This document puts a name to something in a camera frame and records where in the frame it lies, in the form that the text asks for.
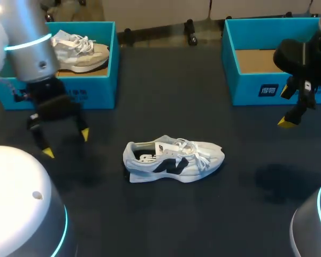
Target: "black tabletop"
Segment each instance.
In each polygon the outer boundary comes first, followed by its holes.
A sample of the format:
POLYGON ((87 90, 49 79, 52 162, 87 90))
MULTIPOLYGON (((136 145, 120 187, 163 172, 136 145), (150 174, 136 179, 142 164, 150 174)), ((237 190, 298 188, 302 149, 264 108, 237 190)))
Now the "black tabletop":
POLYGON ((282 130, 290 108, 233 107, 220 46, 121 50, 117 106, 87 111, 89 142, 71 121, 44 126, 56 159, 26 131, 30 111, 0 105, 0 145, 33 154, 47 169, 79 238, 79 256, 292 257, 289 224, 321 185, 321 105, 282 130), (191 184, 129 184, 129 141, 164 134, 223 147, 224 165, 191 184))

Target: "white shoelace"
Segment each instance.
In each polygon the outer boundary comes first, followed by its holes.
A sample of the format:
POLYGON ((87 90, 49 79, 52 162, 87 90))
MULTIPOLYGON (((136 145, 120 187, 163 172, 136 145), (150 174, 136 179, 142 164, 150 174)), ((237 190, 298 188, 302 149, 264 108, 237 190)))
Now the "white shoelace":
POLYGON ((95 40, 89 40, 87 36, 83 37, 80 35, 71 35, 70 41, 74 42, 76 45, 70 47, 70 49, 78 49, 78 55, 82 52, 93 52, 95 40))
POLYGON ((207 165, 209 165, 210 154, 201 151, 195 142, 188 141, 183 138, 177 138, 177 140, 183 141, 183 143, 179 143, 179 142, 176 143, 180 147, 179 149, 180 152, 184 152, 184 148, 186 146, 189 146, 192 149, 193 153, 195 154, 195 157, 197 160, 197 166, 200 171, 203 171, 207 167, 207 165))

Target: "shoe heel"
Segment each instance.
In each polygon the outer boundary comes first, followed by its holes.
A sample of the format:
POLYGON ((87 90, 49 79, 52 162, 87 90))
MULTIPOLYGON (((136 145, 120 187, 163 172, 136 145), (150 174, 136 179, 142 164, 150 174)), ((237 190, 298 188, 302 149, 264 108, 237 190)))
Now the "shoe heel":
POLYGON ((132 170, 131 172, 124 167, 124 178, 129 183, 144 183, 160 179, 156 173, 132 170))

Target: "white sneaker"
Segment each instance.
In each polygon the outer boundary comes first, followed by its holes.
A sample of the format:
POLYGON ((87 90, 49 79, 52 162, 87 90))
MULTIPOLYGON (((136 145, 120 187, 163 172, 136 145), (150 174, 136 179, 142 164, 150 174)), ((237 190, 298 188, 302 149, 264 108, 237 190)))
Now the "white sneaker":
POLYGON ((131 183, 174 178, 188 183, 208 176, 222 164, 225 154, 213 143, 191 142, 164 135, 155 141, 127 144, 123 161, 131 183))
POLYGON ((86 73, 103 66, 108 61, 109 48, 94 42, 86 36, 59 31, 52 37, 51 43, 60 63, 60 69, 86 73))

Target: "robotic arm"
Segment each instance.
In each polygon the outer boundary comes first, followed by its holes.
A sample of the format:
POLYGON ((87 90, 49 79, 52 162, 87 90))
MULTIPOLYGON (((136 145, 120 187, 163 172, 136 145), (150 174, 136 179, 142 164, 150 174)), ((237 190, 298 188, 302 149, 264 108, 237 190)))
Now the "robotic arm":
POLYGON ((299 125, 307 109, 316 109, 315 93, 321 87, 321 18, 319 29, 308 42, 285 39, 276 49, 273 61, 278 68, 291 75, 281 97, 290 99, 297 91, 296 106, 288 111, 279 126, 299 125))
POLYGON ((33 102, 36 114, 29 117, 27 128, 38 147, 54 158, 40 128, 41 121, 73 117, 84 141, 89 128, 81 105, 71 101, 63 83, 55 77, 59 63, 50 38, 39 1, 0 0, 0 70, 7 56, 17 79, 26 83, 28 95, 26 99, 15 94, 14 100, 33 102))

